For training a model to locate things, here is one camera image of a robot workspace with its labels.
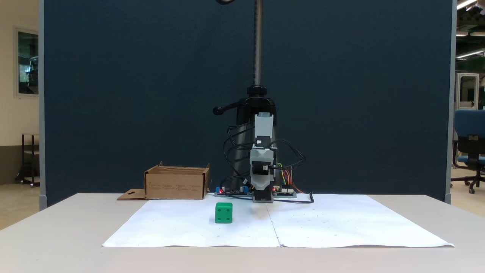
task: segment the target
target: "floor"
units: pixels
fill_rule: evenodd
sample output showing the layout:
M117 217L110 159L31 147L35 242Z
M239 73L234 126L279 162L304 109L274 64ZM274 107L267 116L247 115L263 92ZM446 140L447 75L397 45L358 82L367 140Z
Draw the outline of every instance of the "floor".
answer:
M452 177L474 175L473 171L452 169ZM475 190L475 194L469 194L464 182L454 182L451 189L452 205L485 217L485 183ZM39 194L39 187L30 188L27 184L1 185L0 230L38 212Z
M38 212L39 195L28 184L0 185L0 230Z

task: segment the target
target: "dark blue partition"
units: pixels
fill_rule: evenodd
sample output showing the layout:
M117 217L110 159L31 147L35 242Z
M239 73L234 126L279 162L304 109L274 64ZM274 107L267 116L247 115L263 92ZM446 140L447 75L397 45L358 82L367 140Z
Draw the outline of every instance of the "dark blue partition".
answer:
M252 80L253 1L45 3L49 205L212 166ZM452 0L266 0L262 83L301 190L445 196Z

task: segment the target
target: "metal cart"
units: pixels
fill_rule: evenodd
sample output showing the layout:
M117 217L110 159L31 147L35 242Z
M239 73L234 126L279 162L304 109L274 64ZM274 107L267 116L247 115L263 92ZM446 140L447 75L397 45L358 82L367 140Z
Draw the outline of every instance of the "metal cart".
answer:
M35 156L40 154L39 150L35 149L35 141L34 138L35 136L38 136L39 134L29 134L29 133L23 133L22 134L22 168L25 166L25 154L30 154L31 155L31 174L32 176L28 177L23 177L20 180L21 184L24 184L25 181L29 181L31 183L31 188L35 186L35 183L40 183L40 176L35 176ZM31 136L32 138L32 143L31 143L31 148L30 149L25 149L25 136Z

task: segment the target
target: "ceiling light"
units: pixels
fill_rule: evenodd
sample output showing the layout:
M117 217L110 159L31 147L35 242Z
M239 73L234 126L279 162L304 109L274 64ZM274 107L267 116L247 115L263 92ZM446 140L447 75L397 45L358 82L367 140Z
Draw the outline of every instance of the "ceiling light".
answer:
M483 52L485 52L485 49L480 49L480 50L464 53L464 54L456 56L456 58L461 59L461 58L465 58L465 57L472 56L472 55L475 55L475 54L480 54L480 53L483 53Z
M456 9L459 10L459 9L462 9L470 4L473 4L475 3L477 0L463 0L461 1L460 3L458 3L458 5L456 6Z
M485 37L485 32L472 32L470 36Z

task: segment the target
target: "window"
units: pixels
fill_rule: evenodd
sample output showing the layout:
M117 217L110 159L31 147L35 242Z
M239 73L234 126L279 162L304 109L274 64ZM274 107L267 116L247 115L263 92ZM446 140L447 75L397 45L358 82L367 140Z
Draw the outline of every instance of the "window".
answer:
M14 88L16 96L39 95L39 35L14 29Z

